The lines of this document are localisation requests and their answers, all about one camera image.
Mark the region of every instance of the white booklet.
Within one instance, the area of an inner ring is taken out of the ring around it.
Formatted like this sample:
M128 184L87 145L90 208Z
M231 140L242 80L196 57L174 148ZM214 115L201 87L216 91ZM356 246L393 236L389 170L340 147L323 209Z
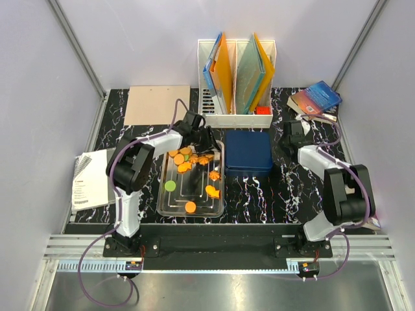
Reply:
M105 173L114 148L85 152L75 161L72 182L72 211L92 209L115 202Z

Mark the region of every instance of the book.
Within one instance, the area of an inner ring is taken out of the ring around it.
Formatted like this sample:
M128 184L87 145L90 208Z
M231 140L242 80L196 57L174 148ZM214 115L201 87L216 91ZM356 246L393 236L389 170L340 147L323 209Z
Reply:
M115 202L105 173L114 148L84 152L75 159L72 180L72 211L83 211Z
M288 98L287 106L290 107L292 110L294 110L299 115L305 114L304 111L302 111L300 109L300 107L298 107L298 105L295 103L295 101L293 101L293 99L291 97ZM338 109L339 109L339 106L334 106L334 107L328 109L327 111L321 113L321 115L326 117L326 118L329 118L330 120L332 120L334 122L337 122L338 121ZM314 121L319 121L319 122L330 124L329 121L321 119L319 117L313 117L313 118L310 118L310 119L312 119Z
M272 77L274 76L275 73L275 68L274 65L272 64L272 61L269 57L269 55L267 55L264 51L264 48L262 47L261 43L259 42L259 39L257 37L257 34L254 33L254 38L255 38L255 42L257 45L257 48L259 50L259 54L262 58L262 61L264 63L264 68L265 68L265 76L264 79L261 82L261 85L258 88L257 93L255 94L255 97L252 101L251 106L249 107L249 111L250 112L254 112L255 108L257 107L259 100L261 100L262 95L264 95L265 90L267 89L269 83L272 80Z
M309 115L319 114L338 106L342 99L324 81L320 81L291 96L300 109Z
M237 67L235 106L238 115L246 115L265 76L264 63L255 36L252 35Z
M232 74L225 33L222 33L209 72L222 110L230 113L232 102Z
M300 115L320 114L337 122L338 105L341 102L340 95L334 92L324 81L320 81L291 95L287 105ZM318 117L313 117L313 120L329 123L329 121Z
M207 88L209 89L213 105L215 106L215 111L218 111L221 114L227 114L228 112L226 110L223 110L223 108L219 104L219 99L216 94L215 86L213 85L213 80L210 74L210 67L212 65L213 59L216 56L217 49L220 43L220 40L222 39L222 33L219 33L218 38L216 39L215 43L213 44L212 51L209 54L209 58L207 59L206 65L203 68L203 77L205 78Z

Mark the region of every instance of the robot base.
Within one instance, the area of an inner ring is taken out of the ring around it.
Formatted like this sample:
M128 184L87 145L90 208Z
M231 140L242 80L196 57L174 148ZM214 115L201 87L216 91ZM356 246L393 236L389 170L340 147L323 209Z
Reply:
M277 258L331 258L333 252L329 241L310 242L305 236L304 225L299 227L294 238L275 238L274 246Z
M131 238L118 235L106 238L103 257L141 257L141 250L144 257L158 257L160 250L160 238L141 238L139 232Z

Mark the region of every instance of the red object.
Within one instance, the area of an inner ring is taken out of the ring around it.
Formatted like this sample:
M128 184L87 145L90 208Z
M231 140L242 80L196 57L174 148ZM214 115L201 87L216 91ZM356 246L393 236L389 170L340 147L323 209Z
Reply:
M271 109L269 107L256 107L255 109L257 115L270 115Z

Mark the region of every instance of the green folder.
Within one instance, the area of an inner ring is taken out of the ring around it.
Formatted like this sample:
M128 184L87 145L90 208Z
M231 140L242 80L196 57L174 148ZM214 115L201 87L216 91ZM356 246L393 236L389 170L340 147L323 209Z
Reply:
M252 35L237 68L235 106L238 115L246 115L249 112L264 76L264 63Z

